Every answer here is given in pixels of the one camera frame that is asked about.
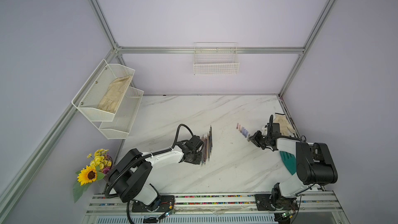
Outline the red pencil with clear cap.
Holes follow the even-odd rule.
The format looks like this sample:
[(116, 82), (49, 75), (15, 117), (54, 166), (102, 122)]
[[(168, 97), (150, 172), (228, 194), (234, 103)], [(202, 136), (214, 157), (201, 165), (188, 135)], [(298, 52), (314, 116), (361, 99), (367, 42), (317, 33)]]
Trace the red pencil with clear cap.
[(204, 144), (203, 144), (203, 149), (202, 149), (202, 166), (204, 166), (205, 162), (206, 162), (207, 137), (203, 138), (203, 142), (204, 142)]

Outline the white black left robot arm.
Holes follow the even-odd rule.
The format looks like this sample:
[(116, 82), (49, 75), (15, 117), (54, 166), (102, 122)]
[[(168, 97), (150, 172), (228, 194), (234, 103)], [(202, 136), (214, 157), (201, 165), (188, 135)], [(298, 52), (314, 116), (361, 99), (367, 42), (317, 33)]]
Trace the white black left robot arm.
[(194, 135), (189, 140), (176, 142), (174, 146), (159, 151), (131, 149), (107, 173), (105, 197), (119, 197), (123, 203), (133, 201), (138, 203), (139, 208), (157, 211), (165, 196), (147, 182), (151, 171), (182, 162), (198, 165), (202, 161), (203, 145), (200, 137)]

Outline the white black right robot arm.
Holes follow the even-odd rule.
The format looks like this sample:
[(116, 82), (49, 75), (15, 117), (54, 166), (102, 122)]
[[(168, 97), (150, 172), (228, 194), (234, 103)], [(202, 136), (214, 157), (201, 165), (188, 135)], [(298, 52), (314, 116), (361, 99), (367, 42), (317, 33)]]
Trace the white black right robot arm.
[(255, 195), (258, 209), (267, 211), (296, 210), (296, 198), (314, 186), (334, 184), (338, 180), (329, 148), (325, 143), (309, 144), (303, 139), (282, 135), (279, 124), (269, 122), (267, 133), (257, 131), (249, 140), (261, 149), (283, 151), (295, 157), (295, 173), (276, 183), (270, 194)]

